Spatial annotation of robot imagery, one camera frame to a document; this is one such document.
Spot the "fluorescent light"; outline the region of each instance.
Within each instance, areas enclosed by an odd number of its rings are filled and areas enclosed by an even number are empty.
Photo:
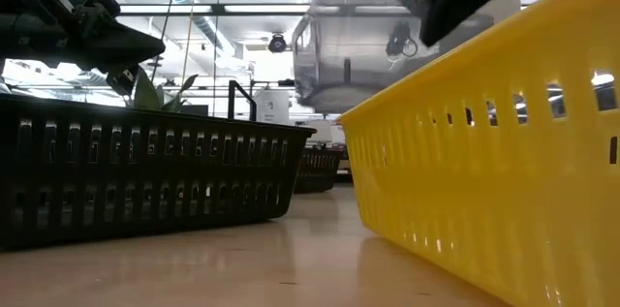
[[[408,14],[409,10],[402,6],[358,6],[356,13]]]
[[[122,5],[120,13],[122,14],[164,14],[168,12],[168,5]],[[211,13],[211,6],[199,5],[171,5],[170,12],[172,14],[182,13]]]
[[[603,85],[603,84],[607,84],[607,83],[612,83],[613,82],[613,76],[610,74],[597,74],[594,73],[594,76],[592,77],[592,85]]]
[[[266,46],[269,41],[264,41],[262,39],[247,39],[247,40],[237,40],[242,45],[246,46]]]
[[[84,89],[84,90],[110,90],[109,86],[106,85],[54,85],[54,84],[25,84],[18,85],[17,89],[44,89],[44,90],[74,90],[74,89]]]
[[[236,5],[225,6],[229,13],[306,13],[308,5]]]
[[[556,100],[559,100],[559,99],[562,99],[562,98],[564,98],[564,95],[556,95],[556,96],[550,97],[549,101],[552,103],[552,102],[554,102]]]
[[[237,69],[246,67],[248,62],[232,56],[220,56],[215,59],[215,65],[219,68]]]
[[[37,90],[37,89],[30,89],[30,90],[13,89],[13,93],[21,94],[21,95],[29,95],[29,96],[33,96],[37,98],[42,98],[42,99],[55,99],[56,98],[55,96],[43,90]]]
[[[340,7],[336,6],[312,6],[310,11],[317,13],[338,13]]]

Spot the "basket slot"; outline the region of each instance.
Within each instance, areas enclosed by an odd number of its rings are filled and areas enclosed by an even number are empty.
[[[113,190],[111,206],[112,221],[116,224],[122,223],[125,218],[125,198],[128,182],[124,179],[117,180]]]
[[[229,165],[231,163],[231,156],[233,155],[233,137],[231,135],[224,135],[224,151],[222,153],[224,165]]]
[[[244,151],[246,151],[244,142],[245,140],[243,138],[243,135],[237,136],[236,150],[234,151],[234,163],[238,166],[242,166],[244,165],[244,162],[246,162],[243,160],[243,156],[247,155],[247,153],[244,153]]]
[[[142,189],[142,207],[140,211],[140,218],[143,221],[155,220],[152,218],[152,209],[154,201],[153,184],[145,182]]]
[[[111,223],[114,220],[114,204],[116,200],[116,187],[115,183],[109,183],[106,185],[106,198],[104,208],[104,221]]]
[[[157,153],[157,139],[158,131],[157,129],[150,129],[148,131],[148,144],[146,153],[149,155],[155,155]]]
[[[618,137],[611,137],[609,140],[609,163],[617,164],[618,162]]]
[[[280,150],[282,149],[282,140],[279,138],[275,138],[271,142],[271,153],[269,154],[269,166],[277,167],[280,165]]]
[[[241,196],[241,187],[239,187],[239,182],[235,180],[231,187],[231,212],[239,212],[239,207],[241,206]]]
[[[252,198],[252,185],[247,182],[243,185],[243,193],[241,195],[241,208],[246,211],[250,207],[250,199]]]
[[[187,156],[189,151],[192,150],[192,148],[190,147],[191,141],[192,140],[190,139],[190,131],[184,130],[181,134],[181,156]]]
[[[49,190],[43,189],[41,190],[41,195],[48,195]],[[74,201],[76,197],[76,188],[74,185],[67,185],[63,187],[62,190],[62,211],[60,213],[60,226],[63,228],[70,227],[73,219],[73,210],[74,210]],[[47,226],[47,210],[45,209],[45,213],[40,213],[39,218],[39,228],[44,229]]]
[[[17,162],[29,163],[32,157],[32,120],[21,119],[17,133]]]
[[[266,187],[266,200],[265,200],[265,205],[267,207],[271,207],[275,205],[275,199],[276,199],[276,189],[273,186],[273,184],[268,183],[267,187]]]
[[[84,226],[91,226],[95,222],[95,195],[97,186],[94,184],[86,185],[84,190]]]
[[[181,150],[183,148],[183,129],[176,127],[172,131],[172,159],[174,163],[181,163]]]
[[[230,213],[233,209],[233,186],[222,182],[219,186],[218,213]]]
[[[88,155],[89,163],[98,163],[99,162],[99,154],[101,151],[101,140],[102,140],[102,126],[95,125],[91,131],[90,136],[90,153]]]
[[[206,181],[204,179],[199,180],[196,183],[198,187],[198,193],[196,196],[196,216],[202,216],[204,214],[204,204],[206,198]]]
[[[472,127],[476,125],[476,122],[474,121],[474,114],[469,107],[465,107],[465,119],[467,121],[467,125]]]
[[[615,77],[613,74],[599,74],[595,72],[591,82],[599,111],[618,108],[614,90]]]
[[[118,162],[122,165],[127,165],[130,160],[129,156],[130,156],[132,134],[134,133],[134,128],[129,124],[125,124],[122,127],[123,128],[121,130],[120,151],[119,151]],[[84,127],[84,128],[88,128],[87,131],[90,133],[90,127]]]
[[[488,124],[491,127],[497,127],[499,125],[499,121],[497,119],[497,107],[495,106],[495,101],[493,99],[486,100],[486,109],[488,110]]]
[[[122,139],[122,128],[120,126],[113,126],[109,141],[109,162],[112,164],[120,162]]]
[[[551,82],[546,86],[551,116],[553,118],[566,117],[566,104],[564,101],[564,90],[559,83]]]
[[[256,138],[255,137],[250,137],[248,138],[248,166],[252,166],[256,163]]]
[[[200,156],[197,154],[198,131],[196,129],[192,129],[191,131],[186,132],[188,132],[189,134],[189,145],[187,146],[187,153],[191,157],[192,161],[196,162],[200,159]]]
[[[187,209],[187,212],[186,212],[188,216],[197,215],[200,192],[201,192],[200,183],[198,181],[194,181],[194,183],[192,183],[191,198],[190,198],[190,201],[188,201],[189,208]]]
[[[183,205],[185,203],[185,200],[189,199],[188,197],[186,197],[186,191],[187,190],[185,188],[185,183],[179,182],[176,185],[176,198],[174,199],[174,217],[183,216]]]
[[[129,139],[129,163],[137,163],[140,158],[140,148],[142,139],[140,137],[140,127],[133,127]]]
[[[260,152],[259,152],[259,166],[265,166],[269,160],[269,145],[271,140],[267,138],[261,138]]]
[[[258,209],[263,209],[266,203],[266,187],[262,182],[257,183],[254,204]]]
[[[284,139],[282,140],[282,157],[280,159],[282,161],[282,163],[280,164],[282,167],[285,167],[287,165],[288,153],[289,153],[289,142],[286,139]]]
[[[72,123],[69,126],[69,136],[67,139],[67,162],[77,163],[79,161],[79,141],[81,130],[79,123]]]
[[[129,182],[125,186],[122,221],[131,222],[134,220],[134,206],[137,201],[136,184]]]
[[[217,157],[219,142],[220,142],[220,137],[217,135],[217,133],[213,133],[211,135],[211,140],[209,143],[209,146],[210,146],[209,155],[211,157]]]
[[[168,216],[168,208],[171,204],[170,198],[174,197],[173,192],[171,192],[171,187],[168,182],[162,183],[162,187],[159,190],[159,215],[158,219],[164,220],[169,218]]]
[[[227,185],[219,179],[213,181],[211,189],[212,210],[215,213],[222,214],[225,212]]]
[[[514,104],[514,111],[516,112],[516,121],[519,124],[526,124],[528,122],[528,114],[525,97],[522,94],[513,94],[512,103]]]
[[[164,154],[167,156],[171,156],[174,151],[174,130],[168,129],[166,130],[166,146],[164,148]]]
[[[47,121],[46,131],[44,136],[43,158],[45,163],[54,162],[56,153],[56,123],[53,121]]]
[[[204,214],[211,214],[213,206],[213,198],[211,197],[211,191],[213,190],[213,183],[207,182],[204,188]]]

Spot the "black cable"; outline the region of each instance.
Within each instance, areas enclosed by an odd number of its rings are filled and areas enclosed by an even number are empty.
[[[162,28],[162,42],[166,37],[166,27],[168,26],[168,18],[171,16],[172,0],[168,1],[168,12],[166,13],[166,19],[164,19],[164,27]],[[159,56],[155,57],[155,66],[153,67],[153,74],[151,75],[151,82],[155,79],[155,73],[157,72],[157,66],[159,65]]]
[[[413,52],[407,52],[405,50],[405,48],[407,46],[413,46],[414,47],[414,51]],[[407,41],[405,41],[405,45],[403,46],[403,50],[402,50],[402,54],[405,55],[406,57],[412,58],[414,56],[416,56],[418,54],[418,43],[416,43],[416,41],[413,38],[409,38],[407,39]]]
[[[215,116],[215,78],[217,77],[217,65],[215,64],[215,60],[217,60],[217,44],[219,43],[219,39],[217,37],[217,30],[220,24],[220,17],[215,16],[215,42],[213,43],[213,116]]]

